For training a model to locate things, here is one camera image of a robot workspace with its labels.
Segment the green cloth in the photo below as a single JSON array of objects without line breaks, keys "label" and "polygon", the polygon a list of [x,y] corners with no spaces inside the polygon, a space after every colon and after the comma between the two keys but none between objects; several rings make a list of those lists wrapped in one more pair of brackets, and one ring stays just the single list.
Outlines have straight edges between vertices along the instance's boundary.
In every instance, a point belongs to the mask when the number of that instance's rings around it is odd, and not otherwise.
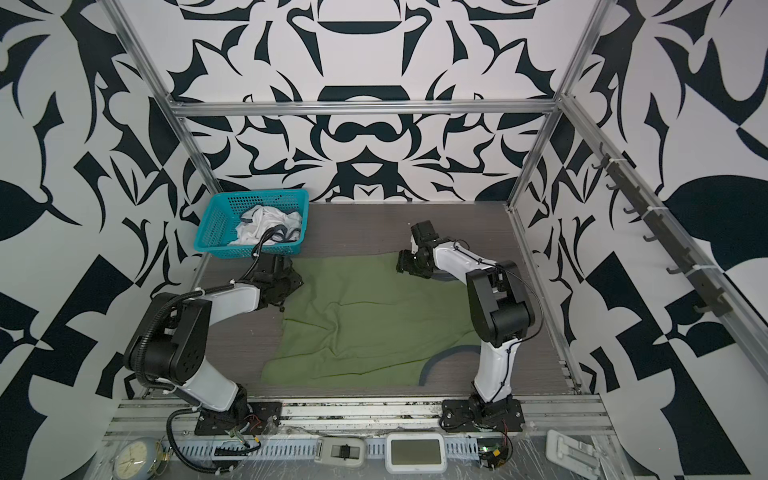
[{"label": "green cloth", "polygon": [[397,253],[296,258],[304,285],[286,301],[283,340],[264,383],[418,385],[430,357],[479,345],[466,286],[397,273]]}]

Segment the clock face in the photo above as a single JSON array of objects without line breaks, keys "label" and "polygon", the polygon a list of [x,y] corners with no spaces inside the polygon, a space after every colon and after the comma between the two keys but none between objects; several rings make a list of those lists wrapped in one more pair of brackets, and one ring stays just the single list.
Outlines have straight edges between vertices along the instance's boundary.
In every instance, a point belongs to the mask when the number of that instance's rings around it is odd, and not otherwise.
[{"label": "clock face", "polygon": [[133,442],[115,459],[114,471],[120,480],[128,480],[142,471],[147,460],[147,445],[144,442]]}]

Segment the black and white patterned wall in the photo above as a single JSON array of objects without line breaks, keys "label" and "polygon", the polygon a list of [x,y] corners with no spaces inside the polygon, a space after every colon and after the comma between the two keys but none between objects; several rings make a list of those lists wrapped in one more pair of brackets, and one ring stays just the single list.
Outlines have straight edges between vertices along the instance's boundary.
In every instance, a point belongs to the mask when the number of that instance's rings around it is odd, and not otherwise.
[{"label": "black and white patterned wall", "polygon": [[224,190],[311,200],[506,200],[542,114],[189,118]]},{"label": "black and white patterned wall", "polygon": [[[620,0],[575,90],[768,315],[765,2]],[[556,321],[640,475],[762,478],[768,385],[562,120],[518,211]]]},{"label": "black and white patterned wall", "polygon": [[122,353],[210,195],[93,0],[0,2],[0,111],[0,476],[62,478],[137,393]]},{"label": "black and white patterned wall", "polygon": [[[594,0],[135,0],[178,101],[552,98]],[[224,190],[502,200],[538,114],[191,119]]]}]

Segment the plastic basket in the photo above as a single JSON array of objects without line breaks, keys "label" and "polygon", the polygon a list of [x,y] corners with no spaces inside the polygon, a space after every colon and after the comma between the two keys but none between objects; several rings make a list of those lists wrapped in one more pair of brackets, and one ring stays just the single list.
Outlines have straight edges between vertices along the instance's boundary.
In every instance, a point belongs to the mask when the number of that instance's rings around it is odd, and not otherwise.
[{"label": "plastic basket", "polygon": [[200,228],[194,241],[198,252],[210,252],[219,258],[250,257],[253,245],[227,244],[237,238],[235,227],[240,224],[240,215],[256,205],[276,207],[289,214],[298,211],[301,215],[301,234],[295,242],[275,243],[265,246],[265,253],[296,255],[301,251],[301,242],[306,232],[306,217],[310,209],[310,195],[306,190],[255,190],[216,194],[210,199]]}]

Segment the round analog clock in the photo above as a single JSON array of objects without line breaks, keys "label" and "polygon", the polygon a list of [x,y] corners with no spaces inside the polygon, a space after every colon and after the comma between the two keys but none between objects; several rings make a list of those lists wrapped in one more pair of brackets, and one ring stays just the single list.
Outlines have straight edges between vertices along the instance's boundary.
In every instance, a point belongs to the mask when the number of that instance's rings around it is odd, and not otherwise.
[{"label": "round analog clock", "polygon": [[159,440],[135,439],[123,447],[114,459],[113,474],[117,480],[147,480],[163,460]]}]

